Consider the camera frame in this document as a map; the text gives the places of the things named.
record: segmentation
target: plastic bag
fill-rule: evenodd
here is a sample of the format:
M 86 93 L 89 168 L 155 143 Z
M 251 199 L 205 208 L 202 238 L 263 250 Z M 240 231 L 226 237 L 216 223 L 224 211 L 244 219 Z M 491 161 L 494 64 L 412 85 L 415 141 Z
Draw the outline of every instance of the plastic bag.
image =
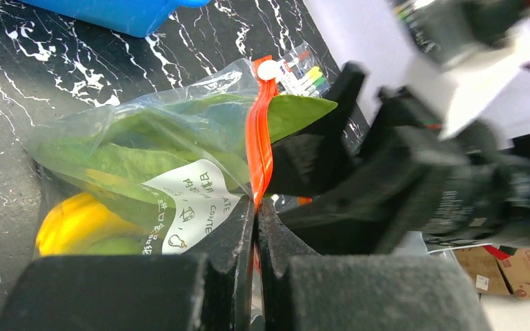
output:
M 320 61 L 308 43 L 291 50 L 278 61 L 278 64 L 276 82 L 281 94 L 321 97 L 330 89 L 330 83 Z M 277 212 L 290 210 L 308 202 L 308 199 L 283 194 L 274 194 L 270 199 Z
M 233 210 L 247 210 L 243 196 L 260 200 L 271 142 L 333 109 L 304 99 L 298 107 L 314 111 L 293 112 L 296 100 L 285 98 L 268 111 L 275 82 L 259 83 L 254 67 L 237 60 L 185 88 L 35 128 L 36 254 L 177 254 L 231 215 L 244 219 Z

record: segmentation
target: blue container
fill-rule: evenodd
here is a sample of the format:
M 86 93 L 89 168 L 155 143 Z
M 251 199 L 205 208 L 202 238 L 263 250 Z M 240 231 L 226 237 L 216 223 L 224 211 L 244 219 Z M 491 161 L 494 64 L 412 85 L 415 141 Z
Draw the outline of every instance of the blue container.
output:
M 147 37 L 179 6 L 202 7 L 210 0 L 21 0 L 103 26 L 111 30 Z

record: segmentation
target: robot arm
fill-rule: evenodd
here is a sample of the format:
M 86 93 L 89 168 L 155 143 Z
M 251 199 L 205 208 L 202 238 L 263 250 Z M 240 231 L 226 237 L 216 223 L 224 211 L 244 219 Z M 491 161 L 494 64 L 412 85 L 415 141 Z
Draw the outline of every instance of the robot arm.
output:
M 485 123 L 442 141 L 441 120 L 411 88 L 382 88 L 360 150 L 344 149 L 364 76 L 348 63 L 327 96 L 339 107 L 273 144 L 268 193 L 317 197 L 281 212 L 284 225 L 321 254 L 389 253 L 409 230 L 530 248 L 530 160 L 499 151 Z
M 409 86 L 443 120 L 449 139 L 477 119 L 530 62 L 530 0 L 393 0 L 419 50 Z

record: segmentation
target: white wall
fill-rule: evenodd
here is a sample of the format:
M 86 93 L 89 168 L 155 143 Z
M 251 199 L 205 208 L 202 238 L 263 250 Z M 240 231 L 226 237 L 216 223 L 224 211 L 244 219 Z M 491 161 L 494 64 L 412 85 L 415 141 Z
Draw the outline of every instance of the white wall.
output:
M 338 64 L 360 61 L 370 71 L 360 100 L 370 121 L 377 108 L 373 100 L 377 88 L 399 86 L 415 50 L 392 17 L 387 0 L 305 0 L 305 3 Z M 530 133 L 530 73 L 519 74 L 483 117 L 495 121 L 509 137 Z

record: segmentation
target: orange bag seal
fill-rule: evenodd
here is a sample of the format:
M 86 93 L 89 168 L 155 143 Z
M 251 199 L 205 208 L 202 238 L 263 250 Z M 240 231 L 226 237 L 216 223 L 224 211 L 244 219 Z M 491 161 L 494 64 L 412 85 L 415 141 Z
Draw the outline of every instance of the orange bag seal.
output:
M 261 63 L 271 60 L 272 56 L 264 57 L 253 62 L 255 72 Z M 245 144 L 247 150 L 247 163 L 251 174 L 251 188 L 253 189 L 253 203 L 257 212 L 265 190 L 271 180 L 273 172 L 273 154 L 269 138 L 269 124 L 267 110 L 274 96 L 279 94 L 275 80 L 264 81 L 259 79 L 259 95 L 248 113 L 246 123 Z

